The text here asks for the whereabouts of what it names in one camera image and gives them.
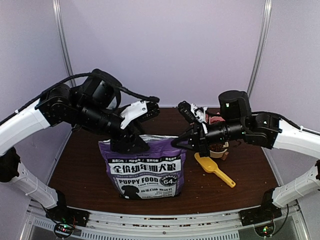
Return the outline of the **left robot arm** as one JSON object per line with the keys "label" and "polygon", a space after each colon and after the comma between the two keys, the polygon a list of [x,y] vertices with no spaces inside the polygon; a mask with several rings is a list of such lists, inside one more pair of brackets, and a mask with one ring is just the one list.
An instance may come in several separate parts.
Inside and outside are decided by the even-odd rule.
{"label": "left robot arm", "polygon": [[48,187],[23,165],[15,145],[36,132],[68,123],[111,138],[118,153],[140,153],[149,146],[136,129],[159,112],[159,98],[125,88],[100,69],[83,73],[84,82],[69,87],[66,80],[44,90],[0,123],[0,180],[13,183],[61,222],[72,218],[62,192]]}

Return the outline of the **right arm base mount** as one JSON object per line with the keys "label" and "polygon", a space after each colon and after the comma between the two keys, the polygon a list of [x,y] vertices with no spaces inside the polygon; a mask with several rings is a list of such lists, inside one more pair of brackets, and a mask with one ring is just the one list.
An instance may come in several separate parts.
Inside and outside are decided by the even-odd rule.
{"label": "right arm base mount", "polygon": [[242,226],[255,225],[255,233],[262,238],[270,238],[276,231],[274,220],[282,216],[281,208],[273,204],[275,188],[267,190],[262,197],[261,205],[239,212]]}

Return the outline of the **yellow plastic food scoop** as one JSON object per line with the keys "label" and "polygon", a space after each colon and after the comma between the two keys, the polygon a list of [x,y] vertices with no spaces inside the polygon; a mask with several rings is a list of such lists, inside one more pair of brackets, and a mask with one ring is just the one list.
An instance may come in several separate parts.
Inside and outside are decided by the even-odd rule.
{"label": "yellow plastic food scoop", "polygon": [[202,169],[208,174],[215,174],[220,178],[225,184],[230,188],[236,186],[236,182],[233,181],[228,175],[226,175],[222,170],[219,169],[218,164],[212,160],[210,157],[200,157],[200,154],[197,152],[194,154],[195,160],[200,164]]}

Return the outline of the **purple pet food bag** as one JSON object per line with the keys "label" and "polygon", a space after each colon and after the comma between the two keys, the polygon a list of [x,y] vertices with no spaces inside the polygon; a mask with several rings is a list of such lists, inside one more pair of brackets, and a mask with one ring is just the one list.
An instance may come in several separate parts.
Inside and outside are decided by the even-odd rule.
{"label": "purple pet food bag", "polygon": [[148,151],[122,154],[111,150],[110,140],[98,146],[106,164],[106,173],[123,199],[150,200],[177,197],[184,181],[185,149],[171,145],[173,136],[142,135]]}

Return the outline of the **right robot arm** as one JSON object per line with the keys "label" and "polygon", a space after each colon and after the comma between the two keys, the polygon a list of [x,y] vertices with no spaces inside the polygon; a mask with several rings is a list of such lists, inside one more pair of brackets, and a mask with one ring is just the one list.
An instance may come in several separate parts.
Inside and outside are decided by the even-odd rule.
{"label": "right robot arm", "polygon": [[228,90],[221,93],[218,100],[219,117],[223,121],[213,124],[206,122],[204,108],[180,102],[178,111],[191,126],[171,145],[208,157],[213,144],[243,140],[250,145],[290,150],[319,159],[319,132],[299,126],[278,113],[253,112],[245,91]]}

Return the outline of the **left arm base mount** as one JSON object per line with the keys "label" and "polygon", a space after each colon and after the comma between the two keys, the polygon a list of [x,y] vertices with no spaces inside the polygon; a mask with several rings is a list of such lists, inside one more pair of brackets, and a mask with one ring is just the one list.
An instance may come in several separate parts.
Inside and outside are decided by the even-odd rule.
{"label": "left arm base mount", "polygon": [[53,208],[42,206],[42,208],[46,213],[45,216],[54,223],[53,233],[56,237],[65,240],[74,233],[77,226],[87,226],[90,213],[86,210],[68,207],[65,195],[59,190],[55,192],[56,206]]}

